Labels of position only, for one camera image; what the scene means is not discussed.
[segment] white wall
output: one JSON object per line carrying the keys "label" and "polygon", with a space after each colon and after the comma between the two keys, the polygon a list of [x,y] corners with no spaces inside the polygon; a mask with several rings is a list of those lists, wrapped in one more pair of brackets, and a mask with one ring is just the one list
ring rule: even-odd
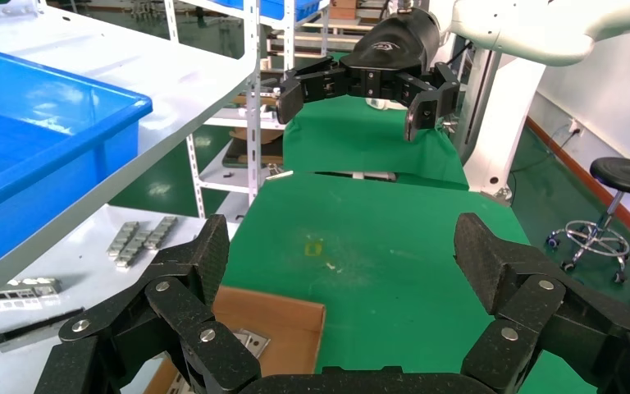
{"label": "white wall", "polygon": [[[630,34],[599,42],[574,66],[547,67],[537,92],[528,116],[556,143],[568,137],[571,118],[586,127],[565,147],[583,168],[599,157],[630,158]],[[630,211],[630,195],[623,203]]]}

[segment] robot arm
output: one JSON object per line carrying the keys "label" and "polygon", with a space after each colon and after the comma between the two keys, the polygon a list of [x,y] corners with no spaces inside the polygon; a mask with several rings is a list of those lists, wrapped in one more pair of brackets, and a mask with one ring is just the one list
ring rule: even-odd
{"label": "robot arm", "polygon": [[630,1],[458,0],[452,12],[453,33],[547,66],[578,63],[595,42],[630,32]]}

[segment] metal rack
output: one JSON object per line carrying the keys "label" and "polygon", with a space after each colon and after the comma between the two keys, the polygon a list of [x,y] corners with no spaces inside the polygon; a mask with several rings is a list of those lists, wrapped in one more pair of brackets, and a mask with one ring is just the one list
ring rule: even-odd
{"label": "metal rack", "polygon": [[[206,8],[208,10],[217,11],[229,16],[235,17],[243,17],[243,12],[241,10],[222,6],[221,4],[209,1],[209,0],[188,0],[186,1],[189,4],[193,4],[197,7]],[[171,11],[170,7],[172,1],[166,0],[166,14],[174,15],[174,12]],[[309,23],[315,16],[320,15],[320,20],[322,21],[324,26],[327,26],[327,22],[329,21],[329,0],[321,0],[318,3],[317,10],[313,12],[311,16],[306,16],[305,18],[297,21],[295,18],[295,0],[285,0],[284,1],[284,17],[281,20],[276,20],[266,16],[260,16],[259,21],[263,25],[269,25],[274,29],[284,30],[285,36],[285,52],[284,52],[284,65],[285,69],[288,70],[293,68],[295,65],[295,30]],[[168,26],[172,29],[175,28],[174,22],[171,22],[168,19]],[[256,51],[259,57],[259,35],[255,36],[245,35],[245,42],[247,45],[248,40],[250,44],[253,45],[251,48],[253,51]],[[321,54],[324,56],[327,53],[327,28],[322,29],[322,45],[321,45]],[[257,67],[255,74],[253,74],[253,87],[256,85],[260,86],[259,79],[259,67]],[[257,100],[257,107],[259,108],[259,92],[258,88],[254,90],[252,93],[246,94],[248,100]],[[217,111],[211,119],[209,119],[206,124],[214,125],[214,126],[231,126],[231,127],[247,127],[248,128],[248,167],[245,168],[226,168],[223,167],[222,160],[226,155],[226,151],[228,150],[228,146],[226,146],[203,170],[200,171],[197,166],[196,156],[194,154],[194,145],[191,137],[187,137],[187,149],[189,153],[189,164],[192,168],[192,178],[194,181],[194,195],[197,203],[197,211],[199,212],[200,218],[205,218],[205,211],[203,206],[203,197],[201,188],[205,187],[208,189],[215,190],[227,190],[235,193],[247,193],[248,194],[248,203],[251,204],[257,195],[257,191],[259,186],[261,185],[261,180],[268,174],[266,169],[262,168],[262,155],[260,152],[261,148],[261,132],[262,128],[264,129],[272,129],[272,130],[284,130],[285,126],[279,124],[278,121],[274,117],[271,119],[262,119],[260,117],[259,110],[253,111],[248,109],[245,113],[245,117],[242,117],[239,114],[239,110],[237,108],[222,108]]]}
{"label": "metal rack", "polygon": [[[154,111],[139,122],[138,155],[28,240],[0,259],[0,286],[148,170],[244,90],[258,92],[259,25],[256,0],[244,0],[245,52],[231,59],[177,42],[172,0],[165,1],[171,41],[46,5],[11,0],[0,5],[0,52],[148,95]],[[148,78],[148,70],[160,70]],[[248,94],[250,168],[258,168],[259,95]],[[194,162],[195,186],[199,174]],[[250,199],[260,184],[249,174]]]}

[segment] metal screw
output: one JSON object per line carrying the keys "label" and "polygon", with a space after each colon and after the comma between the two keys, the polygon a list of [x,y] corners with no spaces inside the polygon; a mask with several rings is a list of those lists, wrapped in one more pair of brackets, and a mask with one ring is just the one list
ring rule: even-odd
{"label": "metal screw", "polygon": [[213,331],[211,328],[209,328],[208,330],[204,330],[202,331],[201,334],[199,334],[199,339],[201,339],[202,342],[211,341],[215,337],[216,337],[216,332]]}
{"label": "metal screw", "polygon": [[156,291],[165,291],[169,287],[170,287],[170,283],[163,281],[156,285]]}
{"label": "metal screw", "polygon": [[74,323],[71,330],[73,330],[73,332],[81,332],[85,330],[86,328],[88,328],[89,325],[90,325],[90,321],[85,320],[85,319],[79,320],[78,322]]}
{"label": "metal screw", "polygon": [[518,333],[515,332],[515,330],[513,330],[511,327],[504,327],[501,328],[501,335],[508,339],[509,341],[517,341],[518,340]]}
{"label": "metal screw", "polygon": [[554,283],[550,281],[540,281],[540,287],[545,290],[554,290]]}

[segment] white table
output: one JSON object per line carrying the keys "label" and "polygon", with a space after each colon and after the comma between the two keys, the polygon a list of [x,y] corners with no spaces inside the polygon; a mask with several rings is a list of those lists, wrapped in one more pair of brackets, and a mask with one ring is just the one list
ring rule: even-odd
{"label": "white table", "polygon": [[[157,253],[146,250],[126,271],[118,271],[107,256],[107,247],[124,222],[139,221],[142,228],[153,229],[165,213],[103,205],[89,219],[56,243],[49,251],[24,269],[17,278],[55,277],[61,281],[58,305],[39,310],[0,312],[0,331],[44,320],[80,307],[89,308],[136,282]],[[191,241],[201,231],[206,219],[179,217],[163,247]],[[228,223],[232,239],[238,225]],[[58,337],[0,353],[0,392],[31,393],[42,373],[52,346]],[[141,393],[148,385],[160,360],[151,360],[137,374],[124,393]]]}

